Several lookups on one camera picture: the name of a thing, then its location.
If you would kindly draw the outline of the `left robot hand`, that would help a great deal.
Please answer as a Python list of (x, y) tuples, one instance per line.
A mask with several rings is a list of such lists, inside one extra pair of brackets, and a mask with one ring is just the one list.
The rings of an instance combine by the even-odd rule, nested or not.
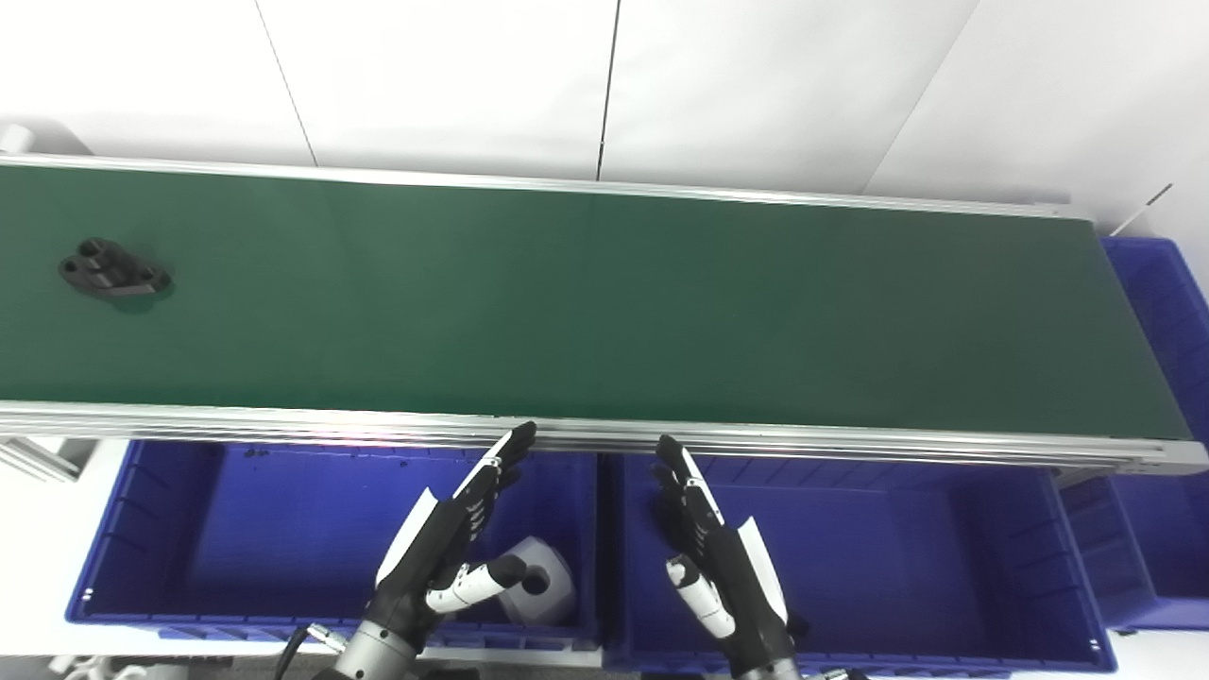
[(501, 492), (517, 482), (519, 461), (536, 443), (536, 422), (526, 421), (501, 436), (446, 499), (430, 489), (420, 494), (378, 567), (363, 616), (368, 636), (420, 653), (445, 616), (521, 584), (528, 567), (517, 555), (507, 552), (488, 561), (467, 555)]

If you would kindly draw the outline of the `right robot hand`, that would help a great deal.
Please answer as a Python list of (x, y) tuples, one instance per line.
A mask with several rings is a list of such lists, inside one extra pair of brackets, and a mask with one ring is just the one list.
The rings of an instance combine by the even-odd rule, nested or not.
[(673, 555), (671, 586), (721, 646), (734, 679), (799, 679), (789, 606), (753, 517), (725, 520), (692, 453), (673, 436), (656, 440), (652, 465), (656, 526)]

